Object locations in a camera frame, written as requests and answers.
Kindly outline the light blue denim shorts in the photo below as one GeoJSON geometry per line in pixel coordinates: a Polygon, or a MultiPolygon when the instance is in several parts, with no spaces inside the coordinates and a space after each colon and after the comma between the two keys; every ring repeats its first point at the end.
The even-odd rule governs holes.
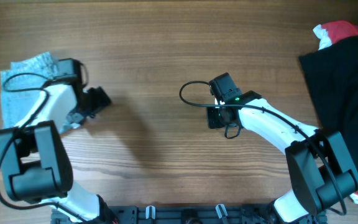
{"type": "Polygon", "coordinates": [[[37,91],[7,92],[4,89],[40,87],[58,75],[57,61],[50,52],[20,62],[12,62],[1,75],[1,109],[4,128],[14,127],[30,111],[39,97],[37,91]]]}

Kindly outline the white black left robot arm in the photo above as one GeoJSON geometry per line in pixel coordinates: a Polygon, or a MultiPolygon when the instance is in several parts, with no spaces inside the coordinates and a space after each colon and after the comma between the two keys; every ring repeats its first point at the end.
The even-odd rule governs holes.
{"type": "Polygon", "coordinates": [[[0,130],[0,202],[14,210],[53,207],[73,223],[118,223],[100,195],[76,183],[59,131],[70,116],[82,123],[111,104],[101,87],[84,89],[74,80],[12,87],[8,93],[37,91],[39,98],[11,128],[0,130]]]}

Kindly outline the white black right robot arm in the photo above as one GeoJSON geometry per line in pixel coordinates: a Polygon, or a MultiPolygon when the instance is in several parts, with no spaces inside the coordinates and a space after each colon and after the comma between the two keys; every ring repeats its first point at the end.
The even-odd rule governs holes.
{"type": "Polygon", "coordinates": [[[358,190],[358,171],[340,132],[303,124],[253,91],[218,95],[206,111],[209,128],[255,132],[285,155],[291,190],[273,201],[271,221],[295,223],[337,203],[345,213],[344,198],[358,190]]]}

